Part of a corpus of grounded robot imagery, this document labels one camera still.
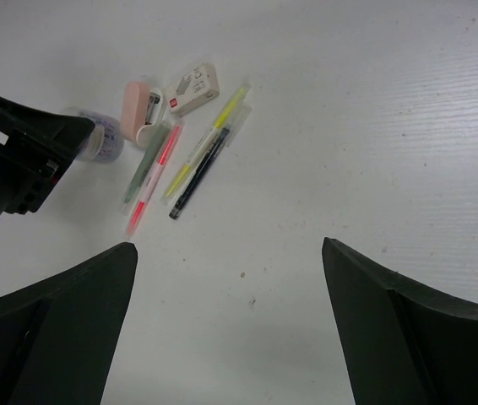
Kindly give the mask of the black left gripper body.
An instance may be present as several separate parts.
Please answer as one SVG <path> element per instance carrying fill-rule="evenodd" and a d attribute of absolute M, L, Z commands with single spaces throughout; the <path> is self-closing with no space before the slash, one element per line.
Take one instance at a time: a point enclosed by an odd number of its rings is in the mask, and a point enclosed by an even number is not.
<path fill-rule="evenodd" d="M 94 129 L 87 118 L 0 97 L 0 215 L 37 212 Z"/>

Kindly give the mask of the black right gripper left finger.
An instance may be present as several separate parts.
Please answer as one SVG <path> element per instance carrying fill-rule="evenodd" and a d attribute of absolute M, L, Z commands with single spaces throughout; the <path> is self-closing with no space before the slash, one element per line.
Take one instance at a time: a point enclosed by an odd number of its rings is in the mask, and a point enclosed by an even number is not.
<path fill-rule="evenodd" d="M 123 242 L 0 297 L 0 404 L 98 404 L 133 291 Z"/>

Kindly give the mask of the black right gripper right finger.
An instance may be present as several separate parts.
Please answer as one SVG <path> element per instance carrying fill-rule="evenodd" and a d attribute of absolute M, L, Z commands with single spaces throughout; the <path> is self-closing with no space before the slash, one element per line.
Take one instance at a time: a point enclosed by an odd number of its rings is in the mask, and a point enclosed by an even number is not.
<path fill-rule="evenodd" d="M 478 404 L 478 304 L 336 239 L 323 270 L 357 404 Z"/>

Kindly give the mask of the clear jar of paper clips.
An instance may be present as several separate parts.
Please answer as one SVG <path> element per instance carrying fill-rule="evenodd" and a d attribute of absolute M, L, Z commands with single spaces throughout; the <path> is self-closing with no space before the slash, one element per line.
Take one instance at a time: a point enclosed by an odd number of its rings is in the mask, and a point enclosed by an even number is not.
<path fill-rule="evenodd" d="M 77 155 L 78 160 L 102 164 L 110 164 L 117 160 L 124 145 L 118 120 L 108 115 L 77 107 L 63 108 L 61 113 L 67 116 L 87 118 L 95 124 L 93 132 L 84 141 Z"/>

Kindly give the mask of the pink mini stapler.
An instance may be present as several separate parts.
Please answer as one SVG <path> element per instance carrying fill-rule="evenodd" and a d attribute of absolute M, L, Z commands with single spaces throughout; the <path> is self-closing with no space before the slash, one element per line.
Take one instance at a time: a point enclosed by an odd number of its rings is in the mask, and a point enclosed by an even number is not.
<path fill-rule="evenodd" d="M 146 149 L 165 112 L 162 91 L 146 81 L 127 82 L 122 99 L 120 131 L 137 147 Z"/>

